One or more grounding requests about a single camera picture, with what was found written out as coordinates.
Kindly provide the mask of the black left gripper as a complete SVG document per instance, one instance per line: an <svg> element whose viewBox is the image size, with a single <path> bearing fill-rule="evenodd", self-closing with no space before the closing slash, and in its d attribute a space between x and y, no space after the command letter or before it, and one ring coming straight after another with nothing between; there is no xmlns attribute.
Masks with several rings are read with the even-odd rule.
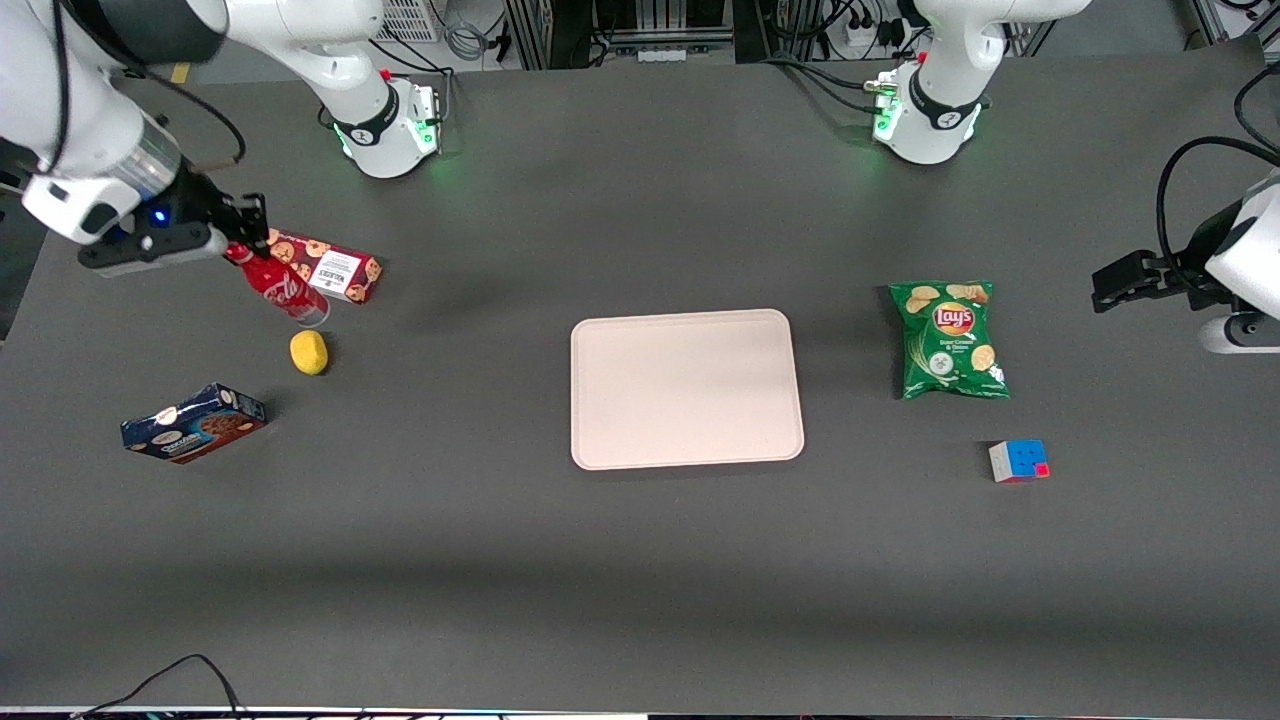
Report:
<svg viewBox="0 0 1280 720"><path fill-rule="evenodd" d="M1102 314L1123 304L1143 299L1167 299L1185 295L1192 311L1216 305L1229 305L1243 313L1249 304L1215 279L1207 263L1225 243L1242 205L1228 205L1201 222L1188 245L1174 252L1169 242L1167 213L1156 210L1160 256L1152 251L1132 251L1092 274L1091 302Z"/></svg>

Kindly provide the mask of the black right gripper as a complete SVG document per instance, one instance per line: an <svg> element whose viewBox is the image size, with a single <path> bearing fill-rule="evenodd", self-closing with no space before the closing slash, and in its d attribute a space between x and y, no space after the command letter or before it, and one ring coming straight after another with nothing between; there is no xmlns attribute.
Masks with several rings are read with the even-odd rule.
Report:
<svg viewBox="0 0 1280 720"><path fill-rule="evenodd" d="M236 200L223 193L212 181L189 168L179 168L173 182L150 199L150 238L155 243L178 238L188 242L212 227L228 245L242 243L259 258L270 256L270 225L262 193L244 193Z"/></svg>

